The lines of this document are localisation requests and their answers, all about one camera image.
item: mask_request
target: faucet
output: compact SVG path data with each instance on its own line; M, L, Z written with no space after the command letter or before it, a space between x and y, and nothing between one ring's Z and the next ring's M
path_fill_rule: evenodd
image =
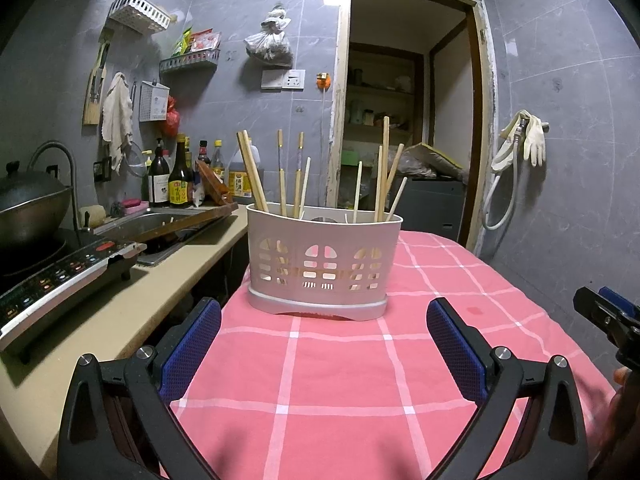
M74 230L78 232L80 228L80 224L78 222L78 183L76 181L76 160L73 153L71 153L68 147L62 144L62 142L59 142L58 140L47 140L38 146L33 155L31 155L31 160L29 161L27 170L32 170L42 152L49 148L59 149L66 155L66 158L69 161L69 168L71 170L71 207L73 208Z

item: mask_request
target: yellow label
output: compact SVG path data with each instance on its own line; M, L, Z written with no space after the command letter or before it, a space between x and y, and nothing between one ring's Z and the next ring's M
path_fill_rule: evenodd
M244 171L229 171L229 187L233 196L251 198L251 184Z
M224 168L211 168L213 173L218 177L220 182L225 181L225 169Z
M186 204L189 200L189 186L183 180L169 182L169 202L172 204Z

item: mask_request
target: blue gripper pad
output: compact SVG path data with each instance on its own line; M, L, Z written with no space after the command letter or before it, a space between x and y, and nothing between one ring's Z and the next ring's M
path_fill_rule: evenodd
M627 298L623 298L617 292L611 290L608 286L603 286L598 291L598 294L600 294L605 300L609 301L614 306L618 307L629 317L638 319L638 308Z
M162 368L162 381L158 391L162 402L168 404L184 396L218 334L221 322L220 305L215 300L209 301Z
M438 300L427 308L427 328L462 396L482 404L487 398L484 366Z

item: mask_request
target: basket base tray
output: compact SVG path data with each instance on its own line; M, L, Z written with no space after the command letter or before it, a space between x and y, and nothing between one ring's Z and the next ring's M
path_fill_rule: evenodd
M252 307L270 314L319 314L320 316L340 316L354 321L367 321L385 313L387 298L385 294L381 301L354 305L304 303L267 296L257 292L249 284L248 299Z

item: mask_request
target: pink checkered tablecloth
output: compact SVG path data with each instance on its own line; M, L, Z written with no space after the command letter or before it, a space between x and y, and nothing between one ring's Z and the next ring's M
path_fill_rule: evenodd
M578 345L491 267L446 238L401 232L386 313L356 322L253 309L244 283L183 399L172 409L222 480L420 480L476 406L460 395L426 327L444 296L492 346L563 354L587 431L613 389ZM521 399L482 474L502 463Z

